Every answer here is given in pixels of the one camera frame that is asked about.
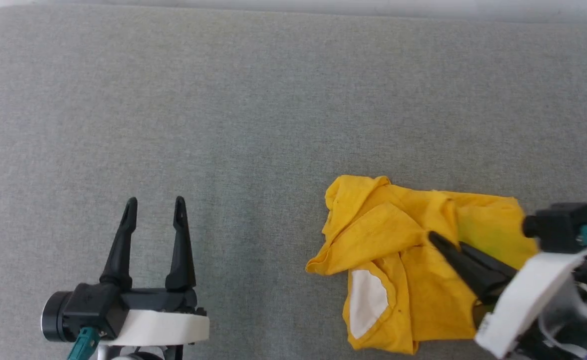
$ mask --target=white fabric patch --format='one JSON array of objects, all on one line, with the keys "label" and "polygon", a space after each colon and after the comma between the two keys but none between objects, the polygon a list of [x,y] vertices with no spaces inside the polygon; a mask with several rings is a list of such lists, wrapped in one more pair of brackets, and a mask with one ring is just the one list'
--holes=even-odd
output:
[{"label": "white fabric patch", "polygon": [[349,329],[354,338],[365,335],[388,306],[387,289],[380,278],[366,269],[351,271]]}]

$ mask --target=white wall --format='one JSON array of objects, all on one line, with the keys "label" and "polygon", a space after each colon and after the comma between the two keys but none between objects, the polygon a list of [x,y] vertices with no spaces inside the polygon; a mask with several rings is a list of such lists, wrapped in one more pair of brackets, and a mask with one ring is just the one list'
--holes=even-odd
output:
[{"label": "white wall", "polygon": [[587,23],[587,0],[0,0],[0,7],[29,3],[96,3],[525,23]]}]

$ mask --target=cloth fold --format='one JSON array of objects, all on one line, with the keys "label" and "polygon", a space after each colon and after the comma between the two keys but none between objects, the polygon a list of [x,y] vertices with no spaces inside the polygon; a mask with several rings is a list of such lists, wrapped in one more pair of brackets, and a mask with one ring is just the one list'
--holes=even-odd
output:
[{"label": "cloth fold", "polygon": [[436,231],[520,269],[538,252],[515,198],[417,191],[389,178],[343,175],[325,194],[325,243],[307,263],[348,271],[343,318],[354,349],[414,354],[426,340],[472,339],[476,297],[428,240]]}]

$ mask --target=gray fabric surface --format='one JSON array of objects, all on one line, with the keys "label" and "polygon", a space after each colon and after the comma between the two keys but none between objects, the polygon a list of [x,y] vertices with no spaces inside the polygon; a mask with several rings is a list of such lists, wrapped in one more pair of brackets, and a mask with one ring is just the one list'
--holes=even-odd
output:
[{"label": "gray fabric surface", "polygon": [[346,275],[304,271],[340,174],[587,201],[587,26],[0,9],[0,359],[65,356],[42,306],[97,280],[130,196],[134,285],[162,285],[176,195],[211,318],[186,358],[398,358],[349,346]]}]

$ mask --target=yellow t-shirt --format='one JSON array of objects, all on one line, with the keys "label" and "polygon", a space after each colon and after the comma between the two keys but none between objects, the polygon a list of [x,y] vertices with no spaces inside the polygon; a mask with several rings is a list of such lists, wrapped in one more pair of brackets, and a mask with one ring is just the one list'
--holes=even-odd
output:
[{"label": "yellow t-shirt", "polygon": [[325,243],[306,270],[349,271],[343,318],[354,349],[414,354],[426,340],[472,339],[476,296],[428,240],[436,231],[520,269],[538,252],[515,198],[416,191],[343,175],[327,189]]}]

